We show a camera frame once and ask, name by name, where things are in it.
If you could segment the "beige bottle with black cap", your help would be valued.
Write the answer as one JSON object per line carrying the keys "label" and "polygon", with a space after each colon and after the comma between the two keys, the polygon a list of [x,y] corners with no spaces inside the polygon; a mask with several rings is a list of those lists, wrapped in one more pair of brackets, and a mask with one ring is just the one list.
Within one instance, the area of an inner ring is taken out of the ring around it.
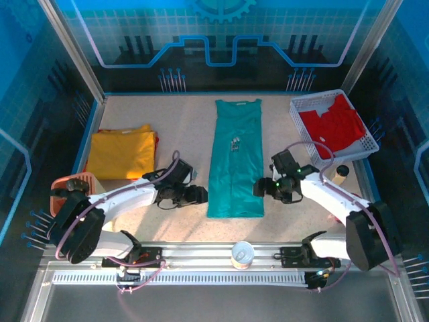
{"label": "beige bottle with black cap", "polygon": [[337,186],[341,186],[347,179],[349,173],[349,167],[347,165],[341,164],[337,166],[335,171],[333,172],[331,182]]}

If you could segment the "orange and cream utensil holder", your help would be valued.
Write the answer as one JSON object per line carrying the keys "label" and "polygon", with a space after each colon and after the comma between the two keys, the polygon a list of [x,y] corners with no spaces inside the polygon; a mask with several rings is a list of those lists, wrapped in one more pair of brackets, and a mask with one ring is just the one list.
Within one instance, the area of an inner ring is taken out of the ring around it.
{"label": "orange and cream utensil holder", "polygon": [[[72,174],[69,176],[64,176],[62,178],[56,179],[51,184],[51,190],[53,189],[65,189],[67,190],[67,182],[71,179],[79,179],[82,181],[85,181],[89,185],[88,192],[85,193],[87,197],[90,197],[92,195],[99,195],[106,192],[105,188],[102,186],[100,181],[95,177],[95,175],[91,172],[80,172],[78,174]],[[52,217],[57,216],[62,206],[65,204],[66,198],[65,197],[50,197],[50,215]],[[105,223],[103,225],[102,230],[103,231],[115,231],[115,224],[117,223],[117,218],[111,219],[110,217],[106,216]]]}

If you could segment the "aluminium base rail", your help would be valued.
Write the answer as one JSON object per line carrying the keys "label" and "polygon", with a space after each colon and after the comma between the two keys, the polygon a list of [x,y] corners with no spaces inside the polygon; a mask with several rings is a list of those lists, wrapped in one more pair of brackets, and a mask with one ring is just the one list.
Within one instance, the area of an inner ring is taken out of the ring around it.
{"label": "aluminium base rail", "polygon": [[[114,246],[113,242],[101,243],[101,248],[95,250],[90,257],[78,263],[71,264],[67,259],[58,260],[56,258],[56,246],[48,246],[42,254],[42,259],[38,264],[38,269],[95,269],[101,268],[102,258],[106,256],[117,256],[122,259],[131,250],[132,246],[127,244],[121,246],[118,250],[110,250],[109,246]],[[232,264],[232,248],[235,245],[232,243],[170,243],[170,242],[143,242],[145,247],[159,247],[162,249],[162,258],[166,261],[167,267],[174,271],[234,271],[235,267]],[[297,248],[300,244],[297,243],[252,243],[254,249],[253,261],[249,267],[254,271],[280,271],[282,269],[281,262],[275,260],[273,255],[277,253],[281,247]]]}

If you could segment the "aluminium frame post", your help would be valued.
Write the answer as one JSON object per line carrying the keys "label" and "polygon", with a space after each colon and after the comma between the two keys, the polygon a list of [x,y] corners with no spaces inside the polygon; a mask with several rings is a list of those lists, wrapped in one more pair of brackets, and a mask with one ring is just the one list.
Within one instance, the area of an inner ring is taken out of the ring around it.
{"label": "aluminium frame post", "polygon": [[105,93],[102,90],[102,87],[88,60],[86,59],[84,52],[66,23],[64,16],[60,12],[59,7],[53,0],[37,1],[48,18],[51,26],[54,28],[57,36],[60,38],[62,45],[67,51],[69,57],[72,59],[91,94],[97,103],[103,104],[105,102]]}
{"label": "aluminium frame post", "polygon": [[359,50],[356,59],[352,63],[342,85],[341,89],[349,95],[362,75],[366,65],[370,61],[372,55],[378,49],[382,38],[384,37],[388,27],[393,21],[398,9],[404,0],[385,0],[385,4],[381,8],[377,19],[372,25],[361,49]]}

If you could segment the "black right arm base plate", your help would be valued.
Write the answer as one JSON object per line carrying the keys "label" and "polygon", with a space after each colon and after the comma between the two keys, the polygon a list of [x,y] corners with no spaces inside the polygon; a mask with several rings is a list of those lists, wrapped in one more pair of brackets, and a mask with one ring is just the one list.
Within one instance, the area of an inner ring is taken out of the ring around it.
{"label": "black right arm base plate", "polygon": [[334,258],[320,258],[307,246],[281,247],[273,259],[279,260],[282,268],[340,268],[341,261]]}

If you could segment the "teal printed t-shirt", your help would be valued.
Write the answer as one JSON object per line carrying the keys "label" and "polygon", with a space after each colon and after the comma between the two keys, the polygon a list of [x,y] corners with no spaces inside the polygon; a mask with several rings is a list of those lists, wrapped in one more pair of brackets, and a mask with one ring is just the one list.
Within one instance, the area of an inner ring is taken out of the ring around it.
{"label": "teal printed t-shirt", "polygon": [[208,176],[211,219],[262,218],[253,185],[263,177],[261,99],[216,101],[217,121]]}

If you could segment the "yellow folded t-shirt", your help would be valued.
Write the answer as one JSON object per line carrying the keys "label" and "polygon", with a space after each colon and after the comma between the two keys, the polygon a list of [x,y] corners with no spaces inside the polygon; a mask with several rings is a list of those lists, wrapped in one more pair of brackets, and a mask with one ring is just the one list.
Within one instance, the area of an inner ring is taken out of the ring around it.
{"label": "yellow folded t-shirt", "polygon": [[141,178],[155,170],[157,144],[157,133],[149,124],[100,130],[91,136],[85,170],[101,180]]}

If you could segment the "white plastic basket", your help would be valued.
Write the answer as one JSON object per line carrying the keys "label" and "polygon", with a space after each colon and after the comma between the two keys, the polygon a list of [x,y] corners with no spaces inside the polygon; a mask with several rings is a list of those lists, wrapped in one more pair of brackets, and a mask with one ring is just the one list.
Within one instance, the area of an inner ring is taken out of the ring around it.
{"label": "white plastic basket", "polygon": [[[328,112],[328,108],[334,104],[337,97],[344,97],[348,106],[355,111],[353,104],[341,89],[308,94],[291,99],[290,116],[302,141],[312,141],[313,139],[308,132],[310,126],[304,123],[301,114],[306,112],[316,112],[318,116],[321,116],[323,113]],[[363,124],[363,129],[365,130],[365,134],[362,138],[355,140],[345,149],[334,152],[335,164],[361,160],[372,153],[379,151],[377,142],[365,124]]]}

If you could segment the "red t-shirt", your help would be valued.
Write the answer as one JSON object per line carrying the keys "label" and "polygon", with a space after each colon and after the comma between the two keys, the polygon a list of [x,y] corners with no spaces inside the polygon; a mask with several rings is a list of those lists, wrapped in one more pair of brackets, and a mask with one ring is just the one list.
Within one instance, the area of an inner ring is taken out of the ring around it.
{"label": "red t-shirt", "polygon": [[324,144],[333,154],[348,148],[366,134],[361,118],[343,94],[337,95],[322,115],[313,110],[300,112],[300,117],[311,139]]}

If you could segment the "tin can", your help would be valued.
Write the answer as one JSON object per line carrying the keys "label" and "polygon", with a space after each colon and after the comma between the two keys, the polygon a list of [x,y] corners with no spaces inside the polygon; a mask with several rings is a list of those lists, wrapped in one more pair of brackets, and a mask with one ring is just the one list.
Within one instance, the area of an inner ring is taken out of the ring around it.
{"label": "tin can", "polygon": [[254,247],[247,241],[239,241],[231,249],[231,263],[238,270],[248,269],[254,257]]}

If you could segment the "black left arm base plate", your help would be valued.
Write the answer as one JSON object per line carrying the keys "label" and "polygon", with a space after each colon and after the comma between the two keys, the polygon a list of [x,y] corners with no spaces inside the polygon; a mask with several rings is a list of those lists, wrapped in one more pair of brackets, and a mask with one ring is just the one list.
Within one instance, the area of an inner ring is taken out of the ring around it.
{"label": "black left arm base plate", "polygon": [[160,247],[145,247],[142,246],[139,250],[132,250],[129,255],[119,261],[127,264],[142,264],[153,262],[155,263],[147,265],[148,268],[159,268],[159,260],[162,259],[162,248]]}

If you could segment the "black utensil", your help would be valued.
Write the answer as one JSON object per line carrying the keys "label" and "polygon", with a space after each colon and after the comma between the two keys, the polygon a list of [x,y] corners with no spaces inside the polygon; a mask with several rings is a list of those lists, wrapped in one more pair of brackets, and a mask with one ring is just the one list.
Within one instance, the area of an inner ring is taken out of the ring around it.
{"label": "black utensil", "polygon": [[66,200],[74,193],[88,195],[90,185],[79,178],[67,178],[63,181],[55,181],[50,190],[50,198],[52,200]]}

